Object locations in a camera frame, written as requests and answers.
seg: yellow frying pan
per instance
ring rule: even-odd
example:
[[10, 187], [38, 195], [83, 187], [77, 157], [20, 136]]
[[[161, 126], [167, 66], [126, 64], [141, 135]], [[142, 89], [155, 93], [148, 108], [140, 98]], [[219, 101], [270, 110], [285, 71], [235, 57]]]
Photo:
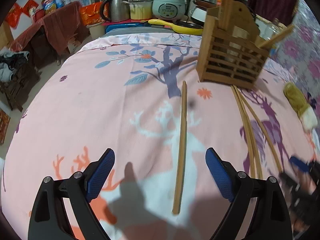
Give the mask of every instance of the yellow frying pan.
[[203, 31], [203, 27], [194, 23], [177, 22], [176, 24], [173, 24], [173, 23], [165, 22], [163, 20], [158, 20], [158, 19], [149, 20], [148, 23], [155, 24], [155, 25], [170, 26], [174, 32], [181, 33], [181, 34], [201, 35]]

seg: wooden utensil holder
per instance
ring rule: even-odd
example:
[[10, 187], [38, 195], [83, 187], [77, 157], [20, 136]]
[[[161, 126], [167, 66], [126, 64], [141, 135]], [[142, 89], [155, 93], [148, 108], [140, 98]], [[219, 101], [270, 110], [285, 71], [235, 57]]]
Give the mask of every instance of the wooden utensil holder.
[[[230, 20], [227, 31], [218, 28], [218, 9], [208, 9], [196, 70], [201, 82], [220, 82], [252, 89], [269, 51], [253, 43], [259, 30], [246, 6], [233, 3], [233, 8], [242, 17]], [[247, 32], [247, 39], [234, 37], [235, 26]]]

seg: pink bedsheet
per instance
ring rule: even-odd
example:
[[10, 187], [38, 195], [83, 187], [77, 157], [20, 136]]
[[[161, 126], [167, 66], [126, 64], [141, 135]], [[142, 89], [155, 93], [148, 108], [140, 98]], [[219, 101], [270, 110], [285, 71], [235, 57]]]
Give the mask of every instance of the pink bedsheet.
[[[20, 121], [1, 183], [3, 213], [23, 240], [42, 179], [83, 171], [107, 148], [114, 150], [116, 162], [91, 206], [112, 240], [212, 236], [229, 202], [206, 166], [205, 151], [213, 147], [237, 171], [248, 172], [248, 149], [230, 86], [198, 81], [200, 42], [196, 36], [166, 33], [98, 39], [52, 76]], [[174, 216], [183, 80], [188, 85], [187, 153], [181, 213]], [[258, 91], [242, 93], [269, 131], [283, 167], [293, 174], [288, 158], [310, 160], [314, 152], [283, 85], [263, 70]], [[263, 177], [277, 177], [269, 146], [251, 119]], [[82, 239], [69, 203], [66, 208]]]

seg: stainless steel kettle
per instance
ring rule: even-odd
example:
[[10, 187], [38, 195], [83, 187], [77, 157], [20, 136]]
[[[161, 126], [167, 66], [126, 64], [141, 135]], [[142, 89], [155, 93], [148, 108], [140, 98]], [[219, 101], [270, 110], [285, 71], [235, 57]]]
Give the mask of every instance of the stainless steel kettle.
[[[122, 3], [128, 0], [104, 0], [100, 7], [101, 18], [108, 22], [121, 22], [130, 19], [129, 5]], [[109, 3], [108, 18], [103, 14], [105, 5]]]

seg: red paper cutting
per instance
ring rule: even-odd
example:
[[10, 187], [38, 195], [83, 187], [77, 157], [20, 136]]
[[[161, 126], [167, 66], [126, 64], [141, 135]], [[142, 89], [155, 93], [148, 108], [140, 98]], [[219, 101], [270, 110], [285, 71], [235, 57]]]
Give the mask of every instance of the red paper cutting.
[[23, 13], [30, 17], [29, 10], [33, 6], [37, 8], [39, 4], [35, 0], [28, 0], [22, 8]]
[[19, 23], [21, 14], [22, 14], [22, 8], [20, 7], [20, 5], [15, 3], [12, 6], [9, 13], [7, 14], [7, 16], [5, 17], [5, 20], [7, 23], [9, 23], [10, 27], [16, 28]]

